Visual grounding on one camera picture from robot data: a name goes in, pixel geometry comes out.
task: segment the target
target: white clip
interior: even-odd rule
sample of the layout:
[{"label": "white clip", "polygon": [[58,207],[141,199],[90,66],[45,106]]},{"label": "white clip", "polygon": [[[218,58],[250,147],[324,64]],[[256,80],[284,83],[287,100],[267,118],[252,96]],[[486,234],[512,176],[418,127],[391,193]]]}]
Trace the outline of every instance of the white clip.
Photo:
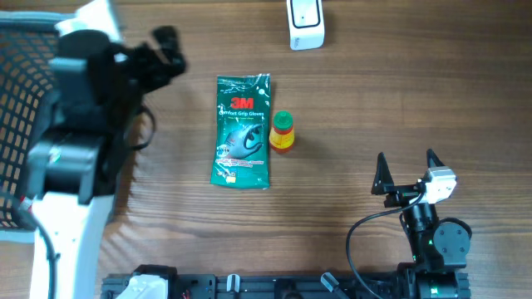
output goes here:
[{"label": "white clip", "polygon": [[231,274],[227,276],[227,292],[240,292],[240,276],[238,274]]}]

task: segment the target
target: white device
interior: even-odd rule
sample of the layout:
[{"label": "white device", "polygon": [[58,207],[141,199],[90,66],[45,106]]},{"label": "white device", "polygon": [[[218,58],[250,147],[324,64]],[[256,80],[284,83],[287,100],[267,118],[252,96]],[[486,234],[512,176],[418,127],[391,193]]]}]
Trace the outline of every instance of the white device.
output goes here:
[{"label": "white device", "polygon": [[76,11],[76,17],[56,24],[56,29],[61,36],[83,29],[99,30],[105,32],[111,42],[123,42],[118,21],[109,0],[89,2]]},{"label": "white device", "polygon": [[325,41],[322,0],[286,0],[286,7],[292,50],[321,47]]},{"label": "white device", "polygon": [[116,299],[166,299],[168,281],[156,275],[132,277],[127,288]]},{"label": "white device", "polygon": [[456,174],[447,166],[430,167],[425,173],[426,194],[421,203],[435,204],[448,199],[456,187]]}]

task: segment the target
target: small bottle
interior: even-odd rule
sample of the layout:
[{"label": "small bottle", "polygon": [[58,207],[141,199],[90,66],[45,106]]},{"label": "small bottle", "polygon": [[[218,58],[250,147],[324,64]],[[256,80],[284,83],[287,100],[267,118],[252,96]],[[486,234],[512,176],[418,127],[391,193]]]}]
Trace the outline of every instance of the small bottle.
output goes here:
[{"label": "small bottle", "polygon": [[287,153],[292,149],[294,140],[292,115],[287,111],[278,112],[273,117],[273,126],[269,132],[272,149],[280,154]]}]

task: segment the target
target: glove image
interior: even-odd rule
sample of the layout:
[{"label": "glove image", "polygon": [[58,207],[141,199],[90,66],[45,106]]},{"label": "glove image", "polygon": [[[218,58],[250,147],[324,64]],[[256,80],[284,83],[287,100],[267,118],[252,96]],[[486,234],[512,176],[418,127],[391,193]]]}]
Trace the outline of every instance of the glove image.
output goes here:
[{"label": "glove image", "polygon": [[248,147],[248,140],[255,140],[254,134],[260,134],[260,129],[262,129],[262,125],[247,125],[242,129],[229,133],[225,139],[224,150],[227,152],[225,158],[244,159],[259,151],[263,143],[258,142]]}]

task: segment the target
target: white plastic object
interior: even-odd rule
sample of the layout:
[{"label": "white plastic object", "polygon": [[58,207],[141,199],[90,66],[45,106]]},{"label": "white plastic object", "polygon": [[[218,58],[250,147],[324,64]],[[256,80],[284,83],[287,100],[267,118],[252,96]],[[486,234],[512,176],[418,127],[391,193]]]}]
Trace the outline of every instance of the white plastic object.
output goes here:
[{"label": "white plastic object", "polygon": [[76,17],[56,24],[61,36],[68,33],[93,29],[105,32],[111,42],[122,43],[122,35],[115,12],[109,0],[94,0],[76,11]]},{"label": "white plastic object", "polygon": [[286,7],[292,50],[321,47],[325,41],[322,0],[286,0]]},{"label": "white plastic object", "polygon": [[231,292],[231,290],[235,292],[240,292],[240,275],[239,274],[231,274],[227,276],[227,292]]},{"label": "white plastic object", "polygon": [[425,177],[430,182],[425,183],[425,196],[422,203],[434,204],[448,199],[456,187],[456,174],[446,166],[431,167]]},{"label": "white plastic object", "polygon": [[[94,298],[98,254],[114,195],[79,204],[76,194],[48,192],[34,200],[32,212],[47,231],[57,259],[56,299]],[[46,298],[49,264],[41,233],[35,231],[30,299]]]},{"label": "white plastic object", "polygon": [[168,281],[156,275],[132,277],[127,288],[116,299],[166,299]]}]

